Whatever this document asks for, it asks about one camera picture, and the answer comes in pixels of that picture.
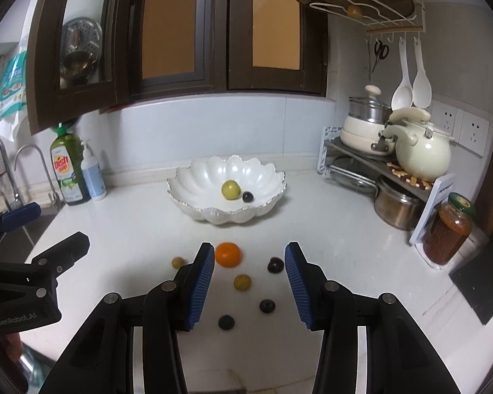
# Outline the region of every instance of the white spatula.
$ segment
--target white spatula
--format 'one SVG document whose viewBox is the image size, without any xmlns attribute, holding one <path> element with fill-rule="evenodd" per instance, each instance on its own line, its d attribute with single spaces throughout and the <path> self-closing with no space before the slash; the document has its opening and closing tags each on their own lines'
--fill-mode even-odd
<svg viewBox="0 0 493 394">
<path fill-rule="evenodd" d="M 418 73 L 413 83 L 413 102 L 418 108 L 427 108 L 431 104 L 433 91 L 431 83 L 425 74 L 424 59 L 422 58 L 422 42 L 419 38 L 414 38 L 414 54 L 416 56 L 416 66 Z"/>
<path fill-rule="evenodd" d="M 403 78 L 390 102 L 390 107 L 393 111 L 413 104 L 413 88 L 411 87 L 411 82 L 409 80 L 408 51 L 403 37 L 400 37 L 398 47 L 400 48 L 400 64 L 402 65 Z"/>
</svg>

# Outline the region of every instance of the chrome faucet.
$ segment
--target chrome faucet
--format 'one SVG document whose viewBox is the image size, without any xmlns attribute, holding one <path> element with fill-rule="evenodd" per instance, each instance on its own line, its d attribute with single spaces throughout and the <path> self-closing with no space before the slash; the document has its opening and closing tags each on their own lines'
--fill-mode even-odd
<svg viewBox="0 0 493 394">
<path fill-rule="evenodd" d="M 37 145 L 27 144 L 27 145 L 20 147 L 20 149 L 17 151 L 16 155 L 14 156 L 14 170 L 16 171 L 18 156 L 22 152 L 22 150 L 24 150 L 25 148 L 34 148 L 40 154 L 40 159 L 42 160 L 42 164 L 44 165 L 44 171 L 46 172 L 49 186 L 51 187 L 51 190 L 53 191 L 53 197 L 51 196 L 51 194 L 48 194 L 49 199 L 51 200 L 51 206 L 55 206 L 58 210 L 60 210 L 62 208 L 62 206 L 64 206 L 64 202 L 60 199 L 60 196 L 58 195 L 57 191 L 55 190 L 55 186 L 53 185 L 53 181 L 51 180 L 51 176 L 49 176 L 48 166 L 46 166 L 46 160 L 44 160 L 44 155 L 42 154 L 42 150 Z"/>
<path fill-rule="evenodd" d="M 6 147 L 4 146 L 4 142 L 2 142 L 2 139 L 0 139 L 0 154 L 1 158 L 4 161 L 4 168 L 5 172 L 7 174 L 7 177 L 9 178 L 9 182 L 11 183 L 11 186 L 13 188 L 13 194 L 14 194 L 14 201 L 11 203 L 11 208 L 13 210 L 24 206 L 24 200 L 22 199 L 22 196 L 20 194 L 20 190 L 18 189 L 18 185 L 14 179 L 13 173 L 11 172 L 11 166 L 9 166 L 9 160 L 7 158 L 7 153 L 6 153 Z"/>
</svg>

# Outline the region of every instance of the hand soap bottle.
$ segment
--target hand soap bottle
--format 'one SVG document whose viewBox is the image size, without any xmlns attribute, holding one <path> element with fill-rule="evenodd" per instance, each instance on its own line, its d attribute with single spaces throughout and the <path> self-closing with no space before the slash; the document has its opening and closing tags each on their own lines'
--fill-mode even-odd
<svg viewBox="0 0 493 394">
<path fill-rule="evenodd" d="M 103 175 L 100 172 L 99 161 L 91 154 L 85 141 L 82 141 L 82 146 L 84 151 L 82 152 L 83 159 L 82 163 L 80 163 L 80 168 L 82 169 L 89 195 L 93 200 L 102 200 L 106 197 L 107 191 Z"/>
<path fill-rule="evenodd" d="M 49 151 L 62 196 L 70 206 L 85 203 L 90 200 L 90 196 L 80 169 L 80 139 L 68 133 L 62 123 L 57 128 L 57 135 Z"/>
</svg>

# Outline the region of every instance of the green pump cap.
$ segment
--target green pump cap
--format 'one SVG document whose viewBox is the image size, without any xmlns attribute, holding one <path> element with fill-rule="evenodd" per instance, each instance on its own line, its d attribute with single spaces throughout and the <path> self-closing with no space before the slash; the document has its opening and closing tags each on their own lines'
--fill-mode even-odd
<svg viewBox="0 0 493 394">
<path fill-rule="evenodd" d="M 64 136 L 68 133 L 68 129 L 62 125 L 62 123 L 58 123 L 57 127 L 57 136 Z"/>
<path fill-rule="evenodd" d="M 450 193 L 449 203 L 458 211 L 467 214 L 468 216 L 475 216 L 475 206 L 463 195 L 457 193 Z"/>
</svg>

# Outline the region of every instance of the power socket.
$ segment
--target power socket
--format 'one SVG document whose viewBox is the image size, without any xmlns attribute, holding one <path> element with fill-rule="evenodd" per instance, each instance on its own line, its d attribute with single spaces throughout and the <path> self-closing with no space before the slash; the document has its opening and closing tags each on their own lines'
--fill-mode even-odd
<svg viewBox="0 0 493 394">
<path fill-rule="evenodd" d="M 489 121 L 464 111 L 458 143 L 475 154 L 484 156 Z"/>
<path fill-rule="evenodd" d="M 453 134 L 453 128 L 455 127 L 457 109 L 450 105 L 440 102 L 438 108 L 438 118 L 436 120 L 436 127 L 443 130 L 450 135 Z"/>
</svg>

